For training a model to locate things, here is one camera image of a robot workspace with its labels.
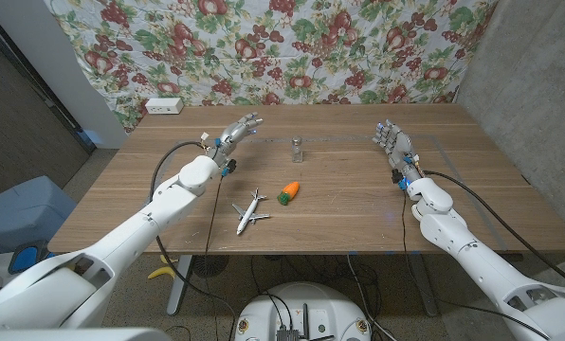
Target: gray wall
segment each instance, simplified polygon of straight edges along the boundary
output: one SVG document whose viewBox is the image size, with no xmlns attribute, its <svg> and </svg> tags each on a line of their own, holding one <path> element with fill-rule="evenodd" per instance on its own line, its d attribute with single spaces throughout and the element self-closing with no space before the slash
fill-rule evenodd
<svg viewBox="0 0 565 341">
<path fill-rule="evenodd" d="M 0 25 L 95 145 L 120 148 L 127 134 L 82 73 L 72 45 L 45 2 L 0 1 Z"/>
<path fill-rule="evenodd" d="M 458 103 L 565 220 L 565 1 L 501 0 Z"/>
</svg>

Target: yellow banana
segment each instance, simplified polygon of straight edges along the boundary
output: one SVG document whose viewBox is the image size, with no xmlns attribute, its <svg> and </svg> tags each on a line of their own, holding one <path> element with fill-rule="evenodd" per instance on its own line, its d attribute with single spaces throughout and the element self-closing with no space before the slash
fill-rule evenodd
<svg viewBox="0 0 565 341">
<path fill-rule="evenodd" d="M 156 276 L 160 276 L 164 274 L 169 274 L 171 275 L 172 278 L 175 278 L 175 272 L 173 271 L 173 269 L 169 266 L 163 266 L 161 268 L 154 270 L 152 274 L 148 275 L 148 279 L 152 279 L 155 278 Z"/>
<path fill-rule="evenodd" d="M 165 257 L 162 256 L 162 255 L 160 255 L 160 261 L 162 261 L 163 263 L 167 264 L 167 260 L 165 260 Z"/>
</svg>

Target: power outlet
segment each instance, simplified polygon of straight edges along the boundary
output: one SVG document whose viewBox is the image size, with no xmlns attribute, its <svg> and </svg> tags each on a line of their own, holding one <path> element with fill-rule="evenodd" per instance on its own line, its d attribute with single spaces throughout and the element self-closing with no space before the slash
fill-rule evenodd
<svg viewBox="0 0 565 341">
<path fill-rule="evenodd" d="M 146 103 L 146 109 L 150 114 L 179 114 L 184 108 L 181 99 L 150 99 Z"/>
</svg>

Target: curtain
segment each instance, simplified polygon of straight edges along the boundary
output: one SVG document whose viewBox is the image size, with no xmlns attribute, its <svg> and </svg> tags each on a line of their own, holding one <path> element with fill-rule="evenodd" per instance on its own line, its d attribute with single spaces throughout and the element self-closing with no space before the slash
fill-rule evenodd
<svg viewBox="0 0 565 341">
<path fill-rule="evenodd" d="M 451 102 L 494 0 L 46 0 L 130 133 L 185 105 Z"/>
</svg>

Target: wooden table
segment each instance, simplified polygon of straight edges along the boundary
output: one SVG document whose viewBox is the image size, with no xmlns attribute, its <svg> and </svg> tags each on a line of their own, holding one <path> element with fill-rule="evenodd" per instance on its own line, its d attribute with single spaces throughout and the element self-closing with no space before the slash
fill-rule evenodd
<svg viewBox="0 0 565 341">
<path fill-rule="evenodd" d="M 420 163 L 463 180 L 536 249 L 565 253 L 565 223 L 521 177 L 459 105 L 281 105 L 185 108 L 178 116 L 147 116 L 86 193 L 49 244 L 54 252 L 84 248 L 103 237 L 146 202 L 150 179 L 162 154 L 203 132 L 219 136 L 229 123 L 258 111 L 264 124 L 233 153 L 236 172 L 224 178 L 209 240 L 210 254 L 347 254 L 403 250 L 403 193 L 391 181 L 384 151 L 371 137 L 386 118 L 411 137 Z M 303 138 L 304 161 L 291 162 L 290 138 Z M 202 151 L 182 148 L 165 164 L 163 179 L 173 176 Z M 469 229 L 497 251 L 524 246 L 462 189 L 442 178 Z M 288 206 L 276 196 L 292 181 L 301 183 Z M 257 213 L 270 219 L 235 233 L 238 213 L 250 191 L 259 187 L 269 200 Z M 207 246 L 217 182 L 210 184 L 194 212 L 162 236 L 168 250 L 202 254 Z M 426 241 L 409 208 L 407 248 L 442 252 Z M 147 252 L 157 252 L 153 243 Z"/>
</svg>

